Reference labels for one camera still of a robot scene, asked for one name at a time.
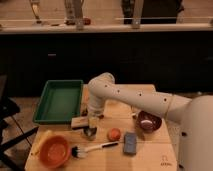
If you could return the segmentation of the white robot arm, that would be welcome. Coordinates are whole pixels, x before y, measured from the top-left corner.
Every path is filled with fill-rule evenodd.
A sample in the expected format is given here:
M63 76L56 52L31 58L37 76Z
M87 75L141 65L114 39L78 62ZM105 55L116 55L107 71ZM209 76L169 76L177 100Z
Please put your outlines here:
M213 171L213 95L194 99L121 87L111 73L88 82L88 120L103 114L108 99L180 125L178 171Z

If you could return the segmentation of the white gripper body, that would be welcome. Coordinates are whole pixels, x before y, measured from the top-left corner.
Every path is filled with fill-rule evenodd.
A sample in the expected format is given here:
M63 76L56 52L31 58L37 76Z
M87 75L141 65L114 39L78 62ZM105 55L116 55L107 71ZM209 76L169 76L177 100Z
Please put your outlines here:
M87 109L88 109L88 127L97 129L99 119L104 112L104 106L89 104L87 106Z

